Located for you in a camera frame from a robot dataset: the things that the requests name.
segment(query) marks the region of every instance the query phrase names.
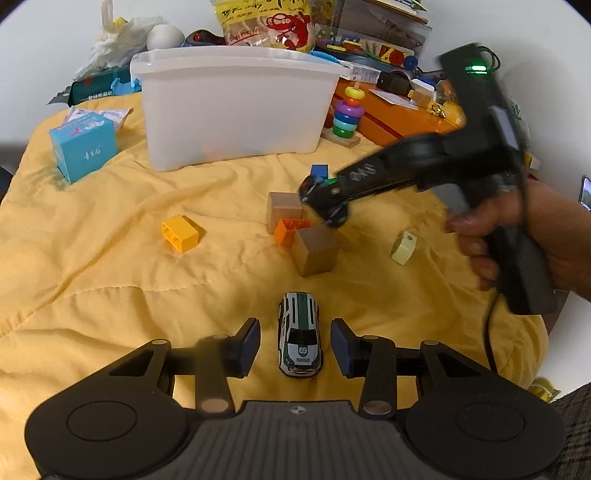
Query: blue box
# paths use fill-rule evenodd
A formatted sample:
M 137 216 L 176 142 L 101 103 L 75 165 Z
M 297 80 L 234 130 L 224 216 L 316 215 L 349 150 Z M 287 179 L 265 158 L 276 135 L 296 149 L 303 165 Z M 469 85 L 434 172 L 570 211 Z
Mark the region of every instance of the blue box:
M 88 113 L 49 130 L 57 168 L 70 183 L 101 168 L 117 155 L 115 124 L 98 113 Z
M 320 177 L 321 179 L 328 180 L 329 166 L 328 165 L 312 165 L 312 168 L 310 169 L 310 176 Z

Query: white wall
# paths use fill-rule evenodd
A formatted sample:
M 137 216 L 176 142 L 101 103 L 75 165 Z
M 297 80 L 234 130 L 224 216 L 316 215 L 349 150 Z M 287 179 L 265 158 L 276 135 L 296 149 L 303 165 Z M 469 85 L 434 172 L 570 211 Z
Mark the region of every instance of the white wall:
M 208 0 L 113 0 L 115 17 L 162 15 L 185 35 L 221 29 Z M 26 143 L 100 33 L 100 0 L 26 0 L 0 25 L 0 144 Z
M 433 33 L 421 58 L 479 42 L 503 63 L 501 79 L 531 127 L 541 177 L 572 199 L 591 176 L 587 110 L 591 26 L 562 0 L 424 0 Z M 541 374 L 563 392 L 591 381 L 591 305 L 574 294 L 550 336 Z

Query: round pad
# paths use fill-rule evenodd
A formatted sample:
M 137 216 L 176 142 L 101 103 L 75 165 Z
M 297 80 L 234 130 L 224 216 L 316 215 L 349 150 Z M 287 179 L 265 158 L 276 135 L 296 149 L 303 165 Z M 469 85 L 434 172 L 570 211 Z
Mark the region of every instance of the round pad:
M 183 409 L 161 391 L 81 390 L 52 397 L 27 421 L 27 448 L 43 475 L 134 478 L 164 463 L 186 436 Z
M 106 442 L 129 433 L 137 421 L 138 416 L 129 405 L 116 401 L 95 401 L 75 409 L 67 425 L 79 439 Z
M 531 478 L 550 467 L 565 438 L 552 407 L 517 387 L 478 393 L 482 380 L 463 383 L 465 393 L 434 390 L 409 410 L 405 430 L 423 457 L 443 472 L 479 480 Z

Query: snack bag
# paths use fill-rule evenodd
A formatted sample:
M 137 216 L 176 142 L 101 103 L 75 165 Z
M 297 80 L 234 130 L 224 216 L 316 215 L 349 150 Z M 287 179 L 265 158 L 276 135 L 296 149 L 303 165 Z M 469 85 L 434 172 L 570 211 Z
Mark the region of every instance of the snack bag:
M 307 0 L 212 0 L 228 45 L 309 52 L 314 31 Z

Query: red shrimp drawing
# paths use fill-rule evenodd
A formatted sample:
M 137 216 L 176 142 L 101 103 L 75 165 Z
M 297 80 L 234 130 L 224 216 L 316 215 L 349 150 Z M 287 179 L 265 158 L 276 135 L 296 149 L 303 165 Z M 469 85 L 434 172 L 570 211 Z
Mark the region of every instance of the red shrimp drawing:
M 267 18 L 267 27 L 281 31 L 277 35 L 277 41 L 285 40 L 283 43 L 289 50 L 306 46 L 308 43 L 308 27 L 306 25 L 309 23 L 310 16 L 304 15 L 302 12 L 298 12 L 297 15 L 279 13 Z M 290 33 L 297 37 L 297 43 L 289 38 Z

